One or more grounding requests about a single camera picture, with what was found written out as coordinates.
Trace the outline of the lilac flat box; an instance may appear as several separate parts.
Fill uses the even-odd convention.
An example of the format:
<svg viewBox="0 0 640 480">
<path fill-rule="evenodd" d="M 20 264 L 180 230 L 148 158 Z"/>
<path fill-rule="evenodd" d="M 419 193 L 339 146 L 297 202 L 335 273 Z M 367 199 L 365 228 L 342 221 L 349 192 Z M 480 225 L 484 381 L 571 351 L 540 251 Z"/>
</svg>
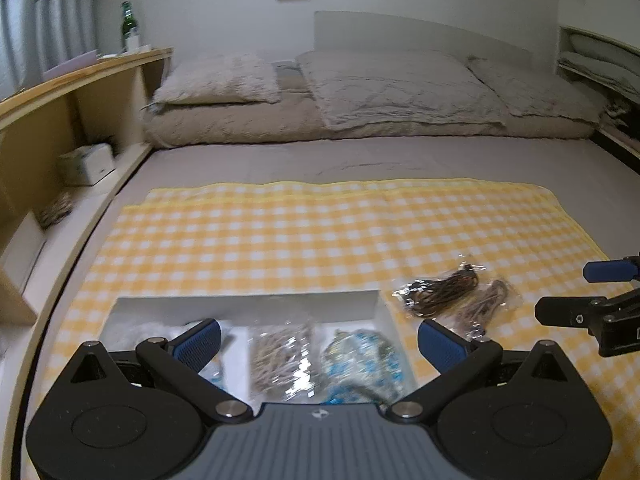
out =
<svg viewBox="0 0 640 480">
<path fill-rule="evenodd" d="M 98 52 L 96 52 L 96 50 L 88 51 L 55 65 L 50 68 L 50 70 L 46 70 L 43 73 L 43 80 L 49 81 L 71 72 L 76 72 L 76 70 L 81 70 L 82 68 L 94 65 L 96 62 L 98 62 Z"/>
</svg>

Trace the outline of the yellow white checkered cloth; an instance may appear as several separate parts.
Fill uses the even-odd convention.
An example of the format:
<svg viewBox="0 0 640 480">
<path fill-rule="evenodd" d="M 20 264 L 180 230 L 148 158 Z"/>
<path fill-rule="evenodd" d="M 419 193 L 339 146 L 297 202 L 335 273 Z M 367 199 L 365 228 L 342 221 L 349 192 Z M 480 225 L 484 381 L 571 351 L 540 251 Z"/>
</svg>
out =
<svg viewBox="0 0 640 480">
<path fill-rule="evenodd" d="M 120 297 L 390 290 L 470 259 L 505 278 L 518 302 L 490 324 L 508 348 L 556 340 L 613 429 L 607 479 L 639 474 L 639 358 L 603 359 L 581 330 L 534 317 L 543 296 L 616 296 L 584 281 L 603 252 L 546 188 L 472 179 L 156 188 L 127 206 L 55 336 L 43 382 L 102 330 Z"/>
</svg>

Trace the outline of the dark brown cord bag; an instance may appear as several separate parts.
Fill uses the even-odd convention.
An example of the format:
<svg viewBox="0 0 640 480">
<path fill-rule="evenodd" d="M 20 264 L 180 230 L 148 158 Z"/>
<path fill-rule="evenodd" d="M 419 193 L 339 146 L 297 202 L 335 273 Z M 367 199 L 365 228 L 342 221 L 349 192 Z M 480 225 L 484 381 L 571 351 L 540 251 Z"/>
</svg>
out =
<svg viewBox="0 0 640 480">
<path fill-rule="evenodd" d="M 390 296 L 408 315 L 437 318 L 477 292 L 486 274 L 484 264 L 463 259 L 454 269 L 437 276 L 403 278 L 392 287 Z"/>
</svg>

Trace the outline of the light brown cord bag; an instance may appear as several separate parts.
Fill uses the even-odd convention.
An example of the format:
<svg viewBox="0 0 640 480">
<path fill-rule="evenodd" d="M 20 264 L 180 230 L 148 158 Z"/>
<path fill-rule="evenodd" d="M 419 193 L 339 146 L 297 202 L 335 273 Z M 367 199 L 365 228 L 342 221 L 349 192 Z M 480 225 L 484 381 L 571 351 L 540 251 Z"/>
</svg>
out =
<svg viewBox="0 0 640 480">
<path fill-rule="evenodd" d="M 522 303 L 520 293 L 503 278 L 494 278 L 477 289 L 472 299 L 454 315 L 454 332 L 467 341 L 488 339 L 487 329 L 502 312 L 510 312 Z"/>
</svg>

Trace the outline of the white card on shelf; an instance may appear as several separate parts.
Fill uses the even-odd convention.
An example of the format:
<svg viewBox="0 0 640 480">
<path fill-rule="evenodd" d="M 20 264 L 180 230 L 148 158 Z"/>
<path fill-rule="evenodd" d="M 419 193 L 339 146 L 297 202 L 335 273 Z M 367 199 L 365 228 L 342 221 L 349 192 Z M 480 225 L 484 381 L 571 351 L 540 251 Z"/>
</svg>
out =
<svg viewBox="0 0 640 480">
<path fill-rule="evenodd" d="M 32 211 L 2 226 L 1 270 L 19 292 L 24 292 L 45 241 Z"/>
</svg>

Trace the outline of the white charger plug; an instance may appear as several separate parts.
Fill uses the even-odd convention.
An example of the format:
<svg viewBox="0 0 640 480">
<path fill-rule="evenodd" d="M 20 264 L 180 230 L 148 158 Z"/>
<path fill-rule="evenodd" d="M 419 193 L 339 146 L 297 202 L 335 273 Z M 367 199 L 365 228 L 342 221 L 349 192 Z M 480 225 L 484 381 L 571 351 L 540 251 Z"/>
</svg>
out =
<svg viewBox="0 0 640 480">
<path fill-rule="evenodd" d="M 127 53 L 136 53 L 140 49 L 140 36 L 135 34 L 134 32 L 130 32 L 130 34 L 125 39 L 125 46 Z"/>
</svg>

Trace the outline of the beige rubber band bag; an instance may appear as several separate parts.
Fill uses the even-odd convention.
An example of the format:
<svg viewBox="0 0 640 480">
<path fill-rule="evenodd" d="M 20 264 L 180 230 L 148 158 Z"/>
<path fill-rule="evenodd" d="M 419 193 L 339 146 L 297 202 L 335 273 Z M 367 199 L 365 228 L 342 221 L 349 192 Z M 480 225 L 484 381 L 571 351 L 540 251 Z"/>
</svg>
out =
<svg viewBox="0 0 640 480">
<path fill-rule="evenodd" d="M 311 323 L 255 327 L 250 394 L 262 402 L 307 402 L 316 393 L 318 348 Z"/>
</svg>

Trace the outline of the grey quilted pillow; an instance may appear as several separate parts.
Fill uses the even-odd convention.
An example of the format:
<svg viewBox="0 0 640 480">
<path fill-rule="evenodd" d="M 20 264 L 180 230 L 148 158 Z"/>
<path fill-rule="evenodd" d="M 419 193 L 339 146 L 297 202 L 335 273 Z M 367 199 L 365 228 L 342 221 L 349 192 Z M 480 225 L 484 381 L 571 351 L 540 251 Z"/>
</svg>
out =
<svg viewBox="0 0 640 480">
<path fill-rule="evenodd" d="M 597 124 L 597 107 L 570 82 L 506 63 L 468 58 L 468 69 L 498 98 L 515 117 L 565 118 Z"/>
<path fill-rule="evenodd" d="M 296 58 L 324 124 L 506 124 L 506 109 L 453 56 L 437 51 L 309 51 Z"/>
</svg>

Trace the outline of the silver grey curtain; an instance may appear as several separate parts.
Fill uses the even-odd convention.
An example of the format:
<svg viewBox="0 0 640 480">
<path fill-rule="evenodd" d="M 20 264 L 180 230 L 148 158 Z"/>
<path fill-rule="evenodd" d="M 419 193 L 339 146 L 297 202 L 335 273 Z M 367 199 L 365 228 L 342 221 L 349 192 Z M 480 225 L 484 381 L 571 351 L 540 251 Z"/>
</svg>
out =
<svg viewBox="0 0 640 480">
<path fill-rule="evenodd" d="M 1 97 L 98 48 L 96 0 L 1 0 Z"/>
</svg>

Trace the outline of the folded grey bedding stack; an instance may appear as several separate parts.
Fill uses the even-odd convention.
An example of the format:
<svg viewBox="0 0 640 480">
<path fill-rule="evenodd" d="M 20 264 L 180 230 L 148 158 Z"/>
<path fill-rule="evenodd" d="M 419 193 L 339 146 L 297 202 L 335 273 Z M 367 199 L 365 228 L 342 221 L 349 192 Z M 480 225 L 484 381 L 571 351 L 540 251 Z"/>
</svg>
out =
<svg viewBox="0 0 640 480">
<path fill-rule="evenodd" d="M 570 34 L 569 51 L 560 54 L 562 65 L 639 101 L 639 55 L 612 42 L 583 34 Z"/>
</svg>

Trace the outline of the white blue wipe packet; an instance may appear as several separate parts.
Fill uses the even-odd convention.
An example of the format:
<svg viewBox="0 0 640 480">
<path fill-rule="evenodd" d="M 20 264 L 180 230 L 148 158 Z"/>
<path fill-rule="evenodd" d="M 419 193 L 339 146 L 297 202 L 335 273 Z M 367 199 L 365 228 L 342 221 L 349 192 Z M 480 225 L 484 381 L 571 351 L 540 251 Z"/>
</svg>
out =
<svg viewBox="0 0 640 480">
<path fill-rule="evenodd" d="M 215 356 L 211 359 L 198 374 L 206 379 L 210 384 L 215 387 L 224 390 L 224 366 L 222 365 L 221 358 Z"/>
</svg>

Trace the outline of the blue floral fabric pouch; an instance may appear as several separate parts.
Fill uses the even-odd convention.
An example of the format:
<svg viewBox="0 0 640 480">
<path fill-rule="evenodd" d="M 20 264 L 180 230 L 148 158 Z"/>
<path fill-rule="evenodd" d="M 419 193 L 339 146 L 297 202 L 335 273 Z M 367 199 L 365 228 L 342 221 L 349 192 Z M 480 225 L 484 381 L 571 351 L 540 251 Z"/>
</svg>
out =
<svg viewBox="0 0 640 480">
<path fill-rule="evenodd" d="M 376 330 L 336 330 L 320 366 L 324 404 L 389 406 L 406 391 L 398 352 Z"/>
</svg>

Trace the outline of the grey quilted pillow middle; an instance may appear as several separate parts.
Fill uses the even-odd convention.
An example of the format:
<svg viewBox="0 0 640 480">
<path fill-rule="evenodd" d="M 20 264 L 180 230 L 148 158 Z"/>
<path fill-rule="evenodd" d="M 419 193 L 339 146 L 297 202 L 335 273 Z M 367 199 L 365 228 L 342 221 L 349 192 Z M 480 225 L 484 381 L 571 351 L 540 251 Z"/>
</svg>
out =
<svg viewBox="0 0 640 480">
<path fill-rule="evenodd" d="M 296 58 L 324 124 L 506 124 L 506 109 L 453 56 L 437 51 L 309 51 Z"/>
</svg>

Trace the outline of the tissue box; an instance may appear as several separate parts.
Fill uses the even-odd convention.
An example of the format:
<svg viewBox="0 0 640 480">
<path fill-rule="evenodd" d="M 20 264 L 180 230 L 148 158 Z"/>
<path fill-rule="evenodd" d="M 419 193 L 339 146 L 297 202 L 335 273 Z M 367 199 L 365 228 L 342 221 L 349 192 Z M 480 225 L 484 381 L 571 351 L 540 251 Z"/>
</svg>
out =
<svg viewBox="0 0 640 480">
<path fill-rule="evenodd" d="M 113 152 L 106 143 L 80 146 L 60 155 L 56 166 L 69 186 L 93 186 L 115 170 Z"/>
</svg>

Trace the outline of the fluffy beige pillow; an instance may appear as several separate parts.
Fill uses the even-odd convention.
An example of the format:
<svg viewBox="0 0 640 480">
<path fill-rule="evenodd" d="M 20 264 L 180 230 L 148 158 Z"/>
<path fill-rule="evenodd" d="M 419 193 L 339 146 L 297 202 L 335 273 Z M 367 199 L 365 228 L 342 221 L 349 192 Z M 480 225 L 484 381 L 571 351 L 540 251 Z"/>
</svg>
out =
<svg viewBox="0 0 640 480">
<path fill-rule="evenodd" d="M 154 92 L 167 105 L 277 103 L 280 87 L 271 63 L 254 53 L 211 54 L 180 63 Z"/>
</svg>

